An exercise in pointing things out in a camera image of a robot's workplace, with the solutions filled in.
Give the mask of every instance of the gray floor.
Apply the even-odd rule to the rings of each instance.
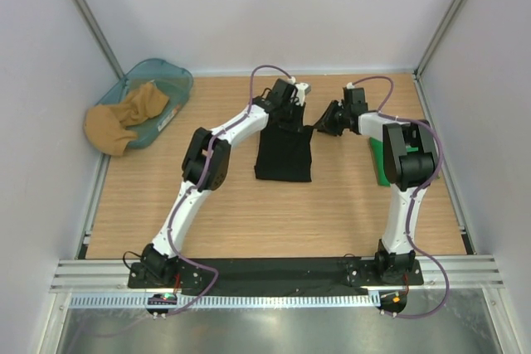
[[[411,291],[407,313],[421,313],[442,291]],[[114,332],[145,311],[70,310],[62,354],[270,354],[270,353],[501,353],[480,290],[453,290],[445,308],[421,320],[379,315],[375,308],[201,310],[166,320],[146,319],[117,337]]]

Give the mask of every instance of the wooden table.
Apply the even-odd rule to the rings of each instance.
[[[313,124],[342,87],[362,75],[299,76],[309,82],[304,121]],[[396,89],[388,114],[421,118],[409,75],[390,75]],[[255,95],[275,77],[257,77]],[[193,132],[216,127],[246,105],[249,79],[196,79],[192,98],[180,114],[143,150],[110,160],[87,258],[118,259],[141,252],[158,233],[181,178],[181,162]],[[385,80],[366,82],[367,101],[376,109],[388,90]],[[314,133],[311,183],[267,182],[254,177],[259,135],[231,153],[223,186],[203,205],[183,247],[192,257],[289,257],[373,255],[387,223],[390,188],[376,183],[368,138],[346,132],[341,138]],[[422,203],[417,243],[435,255],[465,249],[444,179],[432,184]]]

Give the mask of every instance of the brown towel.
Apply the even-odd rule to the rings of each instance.
[[[141,124],[163,112],[169,97],[152,83],[144,83],[119,104],[96,105],[85,116],[85,134],[102,153],[121,156],[127,143],[138,138],[127,126]]]

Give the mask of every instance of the metal grate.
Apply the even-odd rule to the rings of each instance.
[[[194,299],[178,294],[177,304],[148,305],[153,293],[76,293],[69,308],[166,308],[182,307]],[[193,305],[195,309],[219,308],[337,308],[374,307],[380,305],[378,292],[360,296],[292,297],[292,298],[233,298],[206,296]]]

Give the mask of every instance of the folded black cloth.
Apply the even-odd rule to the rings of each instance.
[[[309,142],[312,126],[289,129],[283,124],[270,124],[260,133],[255,176],[259,180],[311,182],[312,153]]]

